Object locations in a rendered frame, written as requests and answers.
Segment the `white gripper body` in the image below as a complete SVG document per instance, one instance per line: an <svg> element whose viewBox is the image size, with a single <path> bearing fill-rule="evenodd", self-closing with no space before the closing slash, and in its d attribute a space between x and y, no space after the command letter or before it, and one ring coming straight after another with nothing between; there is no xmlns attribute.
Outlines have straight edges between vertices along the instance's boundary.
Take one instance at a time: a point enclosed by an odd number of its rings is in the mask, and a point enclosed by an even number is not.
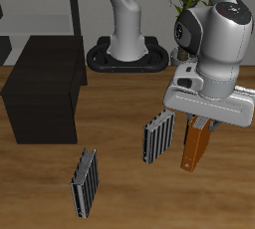
<svg viewBox="0 0 255 229"><path fill-rule="evenodd" d="M255 90L236 86L226 99L205 99L198 91L170 84L163 104L168 109L247 127L255 108Z"/></svg>

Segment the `orange book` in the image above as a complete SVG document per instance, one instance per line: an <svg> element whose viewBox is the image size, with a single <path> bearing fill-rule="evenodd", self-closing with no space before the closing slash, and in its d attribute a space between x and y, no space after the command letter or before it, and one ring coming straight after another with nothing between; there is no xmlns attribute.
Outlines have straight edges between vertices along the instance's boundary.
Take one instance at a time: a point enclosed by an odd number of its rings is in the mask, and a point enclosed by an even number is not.
<svg viewBox="0 0 255 229"><path fill-rule="evenodd" d="M196 115L188 124L181 168L192 172L208 145L212 119Z"/></svg>

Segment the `black striped book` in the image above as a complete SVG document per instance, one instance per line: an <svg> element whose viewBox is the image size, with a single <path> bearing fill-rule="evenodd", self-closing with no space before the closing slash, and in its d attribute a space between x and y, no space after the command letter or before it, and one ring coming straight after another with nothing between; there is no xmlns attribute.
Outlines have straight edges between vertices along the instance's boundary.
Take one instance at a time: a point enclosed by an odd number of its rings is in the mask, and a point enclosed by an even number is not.
<svg viewBox="0 0 255 229"><path fill-rule="evenodd" d="M172 142L175 113L163 110L143 127L142 160L152 164Z"/></svg>
<svg viewBox="0 0 255 229"><path fill-rule="evenodd" d="M84 149L71 180L71 189L78 217L87 218L99 185L96 150Z"/></svg>

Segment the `white shelf unit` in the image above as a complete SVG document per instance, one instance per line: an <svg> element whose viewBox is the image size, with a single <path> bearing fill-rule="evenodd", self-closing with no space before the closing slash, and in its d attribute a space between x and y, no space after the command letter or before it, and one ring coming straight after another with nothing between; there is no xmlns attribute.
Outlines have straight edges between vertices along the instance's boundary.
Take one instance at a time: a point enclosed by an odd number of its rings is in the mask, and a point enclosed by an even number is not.
<svg viewBox="0 0 255 229"><path fill-rule="evenodd" d="M78 0L0 0L0 66L14 66L33 35L80 36Z"/></svg>

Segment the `dark brown desk caddy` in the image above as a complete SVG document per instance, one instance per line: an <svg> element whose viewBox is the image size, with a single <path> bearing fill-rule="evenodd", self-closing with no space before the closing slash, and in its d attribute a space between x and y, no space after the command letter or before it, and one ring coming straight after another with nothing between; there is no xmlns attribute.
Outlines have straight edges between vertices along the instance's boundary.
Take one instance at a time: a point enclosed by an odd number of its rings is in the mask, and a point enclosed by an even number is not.
<svg viewBox="0 0 255 229"><path fill-rule="evenodd" d="M19 144L75 144L75 112L87 83L81 36L32 36L1 96Z"/></svg>

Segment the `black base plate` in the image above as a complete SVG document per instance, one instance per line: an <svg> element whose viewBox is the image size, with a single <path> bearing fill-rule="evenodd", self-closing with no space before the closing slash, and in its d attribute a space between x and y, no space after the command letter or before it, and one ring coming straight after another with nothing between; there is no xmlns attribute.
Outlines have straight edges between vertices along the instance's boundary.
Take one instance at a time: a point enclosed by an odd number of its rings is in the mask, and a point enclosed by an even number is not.
<svg viewBox="0 0 255 229"><path fill-rule="evenodd" d="M87 64L99 73L156 73L164 70L169 62L168 53L158 44L155 37L145 36L144 39L148 53L137 61L126 63L107 53L110 37L103 36L88 52Z"/></svg>

